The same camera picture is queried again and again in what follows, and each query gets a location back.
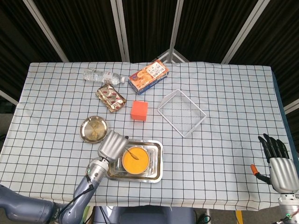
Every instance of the snack box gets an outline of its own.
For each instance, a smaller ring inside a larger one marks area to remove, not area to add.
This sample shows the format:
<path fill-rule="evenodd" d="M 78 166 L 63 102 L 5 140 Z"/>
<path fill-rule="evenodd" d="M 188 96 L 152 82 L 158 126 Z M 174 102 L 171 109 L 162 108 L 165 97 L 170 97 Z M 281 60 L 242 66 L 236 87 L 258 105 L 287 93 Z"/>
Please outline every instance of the snack box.
<path fill-rule="evenodd" d="M 160 60 L 156 60 L 152 64 L 149 64 L 142 70 L 131 75 L 129 83 L 138 94 L 142 94 L 167 77 L 168 71 L 168 68 L 166 68 Z"/>

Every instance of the robot finger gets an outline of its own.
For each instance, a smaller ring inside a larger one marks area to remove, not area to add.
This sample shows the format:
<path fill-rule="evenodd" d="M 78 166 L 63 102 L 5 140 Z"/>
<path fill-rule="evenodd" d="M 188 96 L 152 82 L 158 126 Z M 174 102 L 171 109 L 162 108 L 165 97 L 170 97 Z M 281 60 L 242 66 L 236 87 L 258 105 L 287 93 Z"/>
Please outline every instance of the robot finger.
<path fill-rule="evenodd" d="M 261 175 L 260 172 L 258 172 L 257 168 L 255 167 L 254 164 L 250 165 L 251 171 L 253 173 L 254 176 L 256 176 L 257 179 L 267 183 L 268 185 L 271 185 L 271 181 L 270 178 L 264 175 Z"/>
<path fill-rule="evenodd" d="M 280 157 L 280 158 L 283 158 L 283 155 L 281 154 L 281 151 L 278 148 L 278 144 L 277 144 L 276 140 L 274 138 L 272 138 L 272 137 L 270 137 L 270 140 L 272 142 L 273 150 L 274 150 L 276 156 Z"/>
<path fill-rule="evenodd" d="M 278 145 L 278 149 L 280 150 L 280 152 L 282 154 L 282 157 L 289 159 L 290 157 L 289 157 L 288 151 L 287 151 L 284 143 L 279 139 L 277 139 L 276 142 L 277 142 L 277 145 Z"/>
<path fill-rule="evenodd" d="M 267 142 L 261 137 L 259 136 L 258 139 L 260 140 L 262 146 L 263 146 L 263 151 L 265 153 L 265 156 L 266 156 L 266 159 L 267 159 L 267 162 L 269 163 L 270 162 L 270 151 L 269 151 L 269 147 L 268 147 L 268 144 Z"/>
<path fill-rule="evenodd" d="M 276 155 L 276 151 L 274 149 L 274 145 L 276 146 L 276 143 L 273 144 L 272 140 L 270 139 L 270 137 L 267 134 L 263 134 L 263 136 L 266 139 L 267 145 L 269 147 L 270 158 L 272 158 L 272 157 L 278 157 L 278 155 Z"/>

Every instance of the rectangular stainless tray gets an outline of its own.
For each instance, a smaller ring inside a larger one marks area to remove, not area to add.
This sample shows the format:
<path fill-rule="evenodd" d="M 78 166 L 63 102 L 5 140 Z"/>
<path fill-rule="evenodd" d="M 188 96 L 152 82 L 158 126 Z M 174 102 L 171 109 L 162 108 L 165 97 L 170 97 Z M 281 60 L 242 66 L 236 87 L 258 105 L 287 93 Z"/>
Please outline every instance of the rectangular stainless tray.
<path fill-rule="evenodd" d="M 107 178 L 117 181 L 134 181 L 157 183 L 162 179 L 163 174 L 163 146 L 159 141 L 155 140 L 130 140 L 127 149 L 137 146 L 144 148 L 149 154 L 149 166 L 138 175 L 128 173 L 122 166 L 122 155 L 119 159 L 109 164 Z"/>

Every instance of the orange liquid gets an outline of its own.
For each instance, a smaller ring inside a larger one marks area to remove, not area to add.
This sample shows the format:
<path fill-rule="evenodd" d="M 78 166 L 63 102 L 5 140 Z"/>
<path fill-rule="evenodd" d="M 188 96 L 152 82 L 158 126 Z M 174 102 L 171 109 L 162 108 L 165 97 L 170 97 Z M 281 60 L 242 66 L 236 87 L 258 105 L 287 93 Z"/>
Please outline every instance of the orange liquid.
<path fill-rule="evenodd" d="M 122 165 L 128 173 L 140 174 L 146 170 L 149 165 L 149 155 L 140 147 L 129 148 L 129 151 L 137 156 L 138 160 L 134 159 L 130 153 L 125 152 L 122 157 Z"/>

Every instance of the white tablecloth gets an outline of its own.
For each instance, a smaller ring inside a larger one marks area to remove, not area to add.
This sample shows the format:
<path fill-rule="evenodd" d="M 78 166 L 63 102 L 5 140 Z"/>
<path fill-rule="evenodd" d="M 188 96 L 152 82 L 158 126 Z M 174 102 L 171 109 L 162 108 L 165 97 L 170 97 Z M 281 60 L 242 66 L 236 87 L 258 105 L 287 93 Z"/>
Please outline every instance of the white tablecloth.
<path fill-rule="evenodd" d="M 166 64 L 169 77 L 137 95 L 128 82 L 116 90 L 128 101 L 116 113 L 95 96 L 99 83 L 83 80 L 85 68 L 123 76 L 146 63 L 32 63 L 0 157 L 0 182 L 26 196 L 68 202 L 100 144 L 84 143 L 79 127 L 89 116 L 103 117 L 111 130 L 164 146 L 159 183 L 104 178 L 92 204 L 164 205 L 258 210 L 277 205 L 279 195 L 251 173 L 268 164 L 258 135 L 288 138 L 270 67 L 211 63 Z M 181 89 L 207 118 L 183 139 L 157 113 L 163 96 Z M 146 122 L 130 117 L 134 100 L 149 103 Z"/>

